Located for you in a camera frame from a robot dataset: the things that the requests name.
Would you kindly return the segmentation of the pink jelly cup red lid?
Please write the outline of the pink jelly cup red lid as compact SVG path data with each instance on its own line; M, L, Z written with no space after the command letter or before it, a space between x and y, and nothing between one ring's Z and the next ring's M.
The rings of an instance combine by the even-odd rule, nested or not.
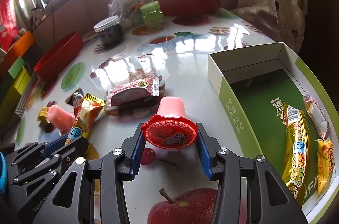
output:
M181 149L193 144L199 129L186 116L180 97L163 97L157 113L141 126L144 138L161 149Z

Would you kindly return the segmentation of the long gold snack bar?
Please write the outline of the long gold snack bar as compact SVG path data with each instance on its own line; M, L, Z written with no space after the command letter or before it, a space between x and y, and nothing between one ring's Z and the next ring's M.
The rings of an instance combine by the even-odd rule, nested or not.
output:
M282 180L299 205L303 204L310 165L310 132L304 112L283 104L286 148Z

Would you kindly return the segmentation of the yellow peanut candy packet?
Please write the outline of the yellow peanut candy packet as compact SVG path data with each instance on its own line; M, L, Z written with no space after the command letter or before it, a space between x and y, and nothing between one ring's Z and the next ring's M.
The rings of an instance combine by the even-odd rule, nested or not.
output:
M333 174L334 158L331 140L318 139L317 150L317 197L320 197L330 186Z

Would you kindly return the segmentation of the pink white small packet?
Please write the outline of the pink white small packet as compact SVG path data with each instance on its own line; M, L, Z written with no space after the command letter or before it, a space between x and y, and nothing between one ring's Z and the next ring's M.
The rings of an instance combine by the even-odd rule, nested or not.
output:
M308 116L312 120L318 135L324 142L330 140L330 123L325 116L324 111L314 97L306 95L303 97L303 102Z

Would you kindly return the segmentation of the orange pink jelly cup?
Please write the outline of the orange pink jelly cup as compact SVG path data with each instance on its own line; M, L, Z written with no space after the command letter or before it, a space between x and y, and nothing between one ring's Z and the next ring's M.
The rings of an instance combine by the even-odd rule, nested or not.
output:
M72 114L67 113L57 105L52 105L47 112L47 120L60 131L61 135L69 133L74 119Z

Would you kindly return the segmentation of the yellow flat snack packet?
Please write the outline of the yellow flat snack packet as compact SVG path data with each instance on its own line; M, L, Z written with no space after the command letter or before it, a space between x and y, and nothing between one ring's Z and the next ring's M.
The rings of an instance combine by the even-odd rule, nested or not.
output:
M38 113L37 116L37 121L38 122L46 122L46 123L50 123L50 121L47 119L47 115L48 115L48 111L49 111L50 107L42 107Z

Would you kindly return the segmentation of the dark red small packet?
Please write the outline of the dark red small packet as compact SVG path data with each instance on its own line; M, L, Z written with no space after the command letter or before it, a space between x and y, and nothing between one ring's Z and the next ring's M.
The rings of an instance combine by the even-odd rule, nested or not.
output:
M81 109L84 98L85 96L83 90L81 88L78 88L65 100L65 103L73 107L75 117L78 115L79 110Z

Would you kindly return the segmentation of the striped black white box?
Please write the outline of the striped black white box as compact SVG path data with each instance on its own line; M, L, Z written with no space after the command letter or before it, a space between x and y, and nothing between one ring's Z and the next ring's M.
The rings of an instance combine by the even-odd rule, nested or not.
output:
M26 102L33 90L33 87L35 86L36 82L38 81L38 76L37 74L34 72L32 73L31 75L31 78L29 79L24 91L23 91L23 94L21 95L20 99L19 99L19 102L17 104L17 107L15 108L15 115L19 118L22 118L23 114L24 114L24 111L25 111L25 105L26 105Z

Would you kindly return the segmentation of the green yellow stacked boxes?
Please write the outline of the green yellow stacked boxes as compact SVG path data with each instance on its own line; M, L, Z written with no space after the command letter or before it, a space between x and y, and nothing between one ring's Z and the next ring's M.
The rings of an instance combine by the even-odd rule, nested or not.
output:
M1 127L7 124L15 112L15 108L31 79L24 67L24 60L18 57L9 68L1 83Z

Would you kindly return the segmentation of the pink white wafer packet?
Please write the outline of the pink white wafer packet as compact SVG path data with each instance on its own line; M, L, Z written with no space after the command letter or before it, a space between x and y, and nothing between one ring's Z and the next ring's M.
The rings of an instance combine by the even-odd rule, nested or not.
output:
M139 99L159 97L163 93L165 82L161 76L148 76L142 79L115 86L107 91L109 107L123 105Z

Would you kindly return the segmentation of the green white cardboard box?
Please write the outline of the green white cardboard box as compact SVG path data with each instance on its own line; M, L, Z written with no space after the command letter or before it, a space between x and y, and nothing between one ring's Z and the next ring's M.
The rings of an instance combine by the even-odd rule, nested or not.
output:
M283 106L304 110L314 98L330 127L338 160L338 114L310 68L285 44L270 43L212 53L207 75L245 157L265 156L283 172L286 119Z

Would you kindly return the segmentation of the red oval bowl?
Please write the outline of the red oval bowl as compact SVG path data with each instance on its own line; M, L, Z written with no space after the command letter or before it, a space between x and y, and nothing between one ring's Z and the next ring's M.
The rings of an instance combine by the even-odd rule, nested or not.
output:
M83 41L78 32L68 34L43 55L35 66L35 74L42 81L53 80L77 57L82 47Z

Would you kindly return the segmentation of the orange box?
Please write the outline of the orange box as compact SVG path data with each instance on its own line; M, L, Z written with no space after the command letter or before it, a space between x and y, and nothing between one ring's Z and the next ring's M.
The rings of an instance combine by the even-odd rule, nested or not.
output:
M35 38L31 31L27 31L22 37L19 38L9 49L4 59L1 61L0 72L1 77L4 78L9 68L21 56L23 56L28 49L35 43Z

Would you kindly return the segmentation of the dark jar white lid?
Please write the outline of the dark jar white lid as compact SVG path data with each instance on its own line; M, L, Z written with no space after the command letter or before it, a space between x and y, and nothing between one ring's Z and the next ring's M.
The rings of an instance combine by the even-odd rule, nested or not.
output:
M110 48L121 43L125 37L118 15L108 17L94 26L94 31L99 34L102 45Z

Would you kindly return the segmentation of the red printed bag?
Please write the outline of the red printed bag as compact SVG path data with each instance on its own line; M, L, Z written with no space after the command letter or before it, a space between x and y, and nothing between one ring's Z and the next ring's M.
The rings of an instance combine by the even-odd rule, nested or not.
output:
M1 0L0 2L1 48L7 52L18 34L15 17L14 0Z

